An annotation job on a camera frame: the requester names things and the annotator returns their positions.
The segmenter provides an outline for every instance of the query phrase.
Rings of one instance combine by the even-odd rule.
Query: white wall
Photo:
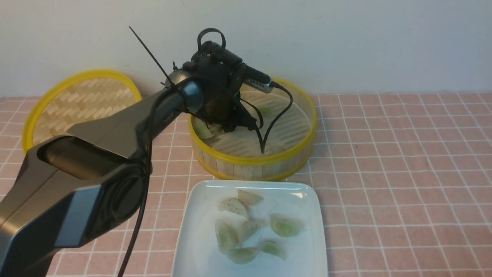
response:
[[[216,27],[248,64],[312,93],[492,90],[492,0],[137,2],[0,1],[0,97],[96,68],[157,91],[163,76],[128,25],[169,70]]]

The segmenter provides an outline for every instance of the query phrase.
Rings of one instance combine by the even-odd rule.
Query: black cable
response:
[[[261,129],[261,127],[263,127],[263,116],[261,115],[260,110],[258,110],[258,108],[255,105],[251,104],[250,102],[248,102],[242,98],[241,98],[241,101],[250,105],[256,111],[256,114],[258,114],[258,119],[260,120],[260,127],[258,127],[258,128]]]
[[[162,101],[168,95],[170,95],[171,93],[174,93],[176,89],[179,89],[179,87],[181,87],[182,85],[184,85],[184,84],[186,84],[192,80],[193,79],[190,78],[190,79],[183,80],[183,81],[179,82],[178,84],[175,84],[175,85],[173,84],[173,88],[170,88],[169,90],[163,92],[161,95],[159,95],[156,98],[156,100],[154,101],[154,103],[152,104],[152,107],[150,109],[149,118],[147,120],[148,132],[147,132],[147,155],[146,155],[145,168],[144,168],[144,172],[145,172],[145,180],[144,180],[144,184],[143,184],[144,185],[144,193],[142,195],[142,202],[140,204],[140,210],[138,212],[137,221],[135,222],[135,227],[133,228],[133,233],[132,233],[130,242],[128,244],[128,248],[126,249],[126,253],[125,253],[125,256],[123,258],[122,265],[120,266],[120,271],[118,273],[118,277],[123,277],[125,269],[126,269],[128,262],[130,260],[131,253],[132,253],[133,248],[135,246],[135,242],[137,241],[137,236],[138,236],[138,233],[140,231],[140,226],[142,225],[142,220],[144,217],[145,206],[147,203],[147,195],[149,192],[150,176],[151,176],[152,141],[153,141],[152,134],[154,133],[153,129],[154,129],[155,111],[157,110],[157,107],[162,103]]]
[[[289,105],[287,105],[287,107],[285,107],[285,109],[283,109],[273,120],[272,122],[270,123],[270,125],[268,126],[268,129],[267,129],[267,132],[265,133],[265,136],[263,137],[263,149],[265,149],[265,145],[267,144],[267,138],[268,138],[268,135],[270,134],[270,131],[272,130],[275,122],[277,122],[277,120],[283,115],[285,114],[289,109],[290,107],[292,106],[292,103],[294,102],[294,98],[292,97],[292,94],[287,90],[285,89],[283,86],[281,86],[280,84],[276,83],[276,82],[272,82],[271,83],[271,86],[273,86],[274,88],[278,88],[280,90],[283,90],[290,98],[290,101],[289,101]]]

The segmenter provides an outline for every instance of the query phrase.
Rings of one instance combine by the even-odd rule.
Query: white dumpling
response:
[[[253,219],[248,220],[241,224],[238,229],[238,237],[239,243],[243,243],[245,240],[249,239],[252,235],[254,235],[261,228],[266,227],[267,224],[264,220]]]
[[[219,210],[226,210],[249,218],[246,207],[236,198],[227,198],[218,204]]]
[[[293,237],[303,228],[301,222],[279,215],[270,215],[272,231],[283,238]]]
[[[287,255],[285,254],[285,251],[282,249],[282,247],[280,247],[280,245],[278,245],[274,241],[264,241],[259,245],[258,249],[261,252],[264,252],[264,253],[267,253],[267,254],[270,254],[273,256],[277,256],[280,259],[282,259],[283,261],[287,260]]]
[[[256,205],[263,200],[263,197],[246,190],[238,190],[238,200],[245,205]]]
[[[232,250],[227,258],[235,264],[243,265],[254,260],[257,254],[258,249],[256,247],[246,247]]]
[[[224,255],[227,255],[238,245],[236,230],[220,218],[215,222],[215,236],[217,237],[218,249]]]

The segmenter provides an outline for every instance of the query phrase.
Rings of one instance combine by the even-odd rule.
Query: black wire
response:
[[[170,88],[169,90],[163,92],[161,95],[157,97],[157,99],[154,101],[150,113],[149,113],[149,118],[147,120],[148,123],[148,132],[147,132],[147,156],[146,156],[146,161],[145,161],[145,180],[144,180],[144,193],[142,195],[142,202],[140,204],[140,210],[138,212],[137,216],[137,221],[135,223],[135,227],[133,228],[133,233],[130,239],[130,242],[128,244],[128,248],[126,249],[125,256],[122,261],[122,265],[120,266],[120,271],[118,273],[118,277],[123,277],[123,274],[125,272],[125,269],[128,265],[128,262],[130,260],[131,253],[133,251],[133,248],[135,247],[135,242],[137,241],[137,236],[140,231],[140,226],[142,225],[142,220],[144,217],[144,212],[145,212],[145,205],[147,203],[147,195],[149,192],[149,181],[150,181],[150,176],[151,176],[151,165],[152,165],[152,141],[153,141],[153,129],[154,129],[154,117],[155,117],[155,111],[157,110],[157,107],[162,103],[162,101],[171,93],[174,93],[176,89],[179,89],[182,85],[191,82],[193,78],[189,78],[186,80],[183,80],[179,82],[178,84],[174,85],[173,87]]]
[[[287,90],[285,89],[283,86],[281,86],[280,84],[278,83],[275,83],[273,82],[273,87],[276,87],[278,89],[281,89],[283,90],[290,98],[290,102],[289,102],[289,105],[287,105],[287,107],[285,107],[285,109],[283,109],[273,120],[272,122],[270,123],[270,125],[268,126],[268,129],[267,129],[267,132],[265,133],[265,136],[263,137],[263,149],[265,149],[265,145],[267,144],[267,138],[268,138],[268,135],[270,134],[270,131],[272,130],[275,122],[277,122],[277,120],[283,115],[285,114],[289,109],[290,107],[292,106],[292,103],[294,102],[294,98],[292,97],[292,94]]]
[[[162,71],[162,73],[164,73],[164,76],[166,76],[166,79],[169,80],[169,82],[171,83],[171,86],[174,86],[173,84],[173,81],[171,81],[171,78],[169,78],[169,76],[167,75],[166,71],[162,68],[162,66],[160,66],[160,63],[157,61],[157,59],[154,57],[154,55],[152,54],[152,52],[147,48],[147,46],[145,45],[145,43],[140,39],[140,37],[137,35],[137,33],[135,33],[135,31],[132,29],[131,26],[128,26],[130,27],[130,30],[133,32],[133,34],[137,37],[138,41],[140,42],[140,44],[145,48],[145,50],[147,51],[147,53],[152,57],[152,59],[154,60],[154,62],[157,64],[157,66],[160,68],[160,70]]]
[[[258,114],[258,119],[260,120],[260,127],[258,127],[258,128],[261,129],[261,127],[263,127],[263,116],[261,115],[260,110],[258,110],[258,108],[255,105],[251,104],[250,102],[248,102],[242,98],[241,98],[241,101],[250,105],[256,111],[256,114]]]

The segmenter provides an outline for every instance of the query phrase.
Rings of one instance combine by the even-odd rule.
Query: woven bamboo pattern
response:
[[[68,87],[46,105],[36,122],[32,142],[37,145],[65,134],[74,124],[110,116],[134,103],[131,90],[121,82],[87,79]]]

